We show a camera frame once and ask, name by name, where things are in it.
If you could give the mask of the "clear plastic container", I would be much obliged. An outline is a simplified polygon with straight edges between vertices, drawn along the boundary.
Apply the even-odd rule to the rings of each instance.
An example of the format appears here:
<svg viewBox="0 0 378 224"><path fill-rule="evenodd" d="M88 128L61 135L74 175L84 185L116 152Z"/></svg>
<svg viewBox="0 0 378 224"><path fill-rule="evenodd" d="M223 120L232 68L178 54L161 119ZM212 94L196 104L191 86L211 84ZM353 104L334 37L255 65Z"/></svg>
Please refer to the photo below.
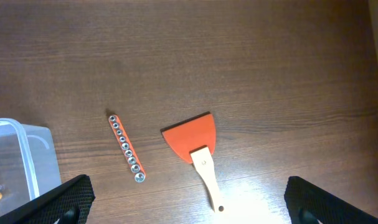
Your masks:
<svg viewBox="0 0 378 224"><path fill-rule="evenodd" d="M61 184L50 129L0 118L0 216Z"/></svg>

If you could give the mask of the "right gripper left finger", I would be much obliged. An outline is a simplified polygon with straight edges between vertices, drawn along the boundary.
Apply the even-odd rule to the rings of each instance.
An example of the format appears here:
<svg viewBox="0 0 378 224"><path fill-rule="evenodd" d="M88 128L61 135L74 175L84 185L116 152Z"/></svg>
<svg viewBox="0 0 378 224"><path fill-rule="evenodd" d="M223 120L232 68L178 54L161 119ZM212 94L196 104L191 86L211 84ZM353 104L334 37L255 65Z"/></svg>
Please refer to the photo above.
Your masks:
<svg viewBox="0 0 378 224"><path fill-rule="evenodd" d="M94 200L95 194L90 177L81 174L0 216L0 224L86 224Z"/></svg>

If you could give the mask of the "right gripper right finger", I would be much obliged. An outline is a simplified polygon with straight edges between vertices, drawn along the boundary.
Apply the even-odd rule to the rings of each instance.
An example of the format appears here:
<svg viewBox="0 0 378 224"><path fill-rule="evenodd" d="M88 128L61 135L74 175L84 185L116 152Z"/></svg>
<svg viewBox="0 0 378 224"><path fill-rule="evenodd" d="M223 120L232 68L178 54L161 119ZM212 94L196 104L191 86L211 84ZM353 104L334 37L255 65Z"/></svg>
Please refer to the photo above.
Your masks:
<svg viewBox="0 0 378 224"><path fill-rule="evenodd" d="M378 224L378 218L298 176L288 178L284 199L292 224Z"/></svg>

